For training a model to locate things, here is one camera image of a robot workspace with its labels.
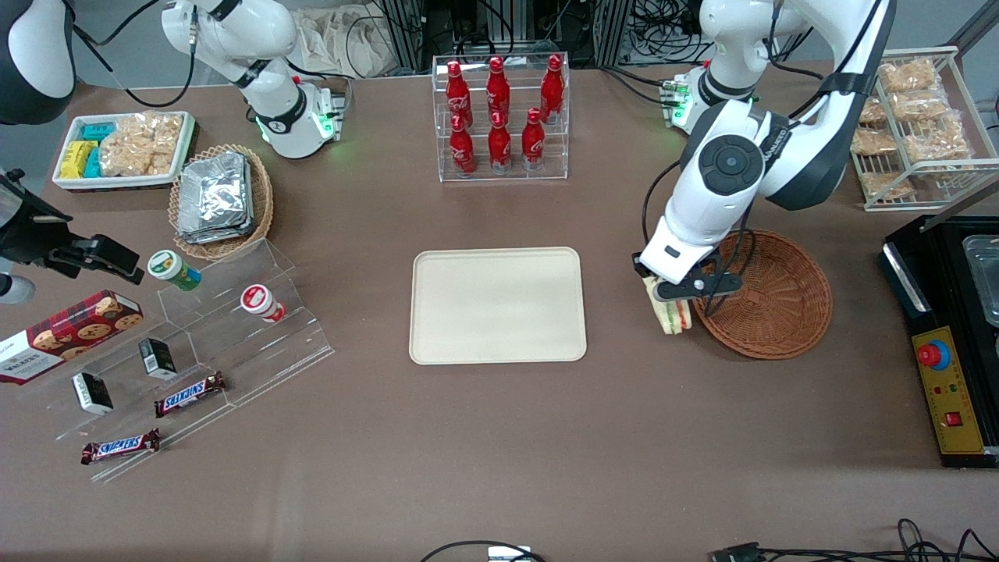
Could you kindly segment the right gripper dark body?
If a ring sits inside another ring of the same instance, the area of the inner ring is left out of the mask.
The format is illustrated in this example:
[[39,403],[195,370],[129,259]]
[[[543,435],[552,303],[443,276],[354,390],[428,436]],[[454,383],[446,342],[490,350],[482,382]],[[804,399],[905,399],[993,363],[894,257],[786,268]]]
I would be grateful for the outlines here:
[[73,263],[79,236],[69,228],[73,217],[26,189],[24,176],[22,169],[2,172],[2,257],[57,272],[79,272],[80,266]]

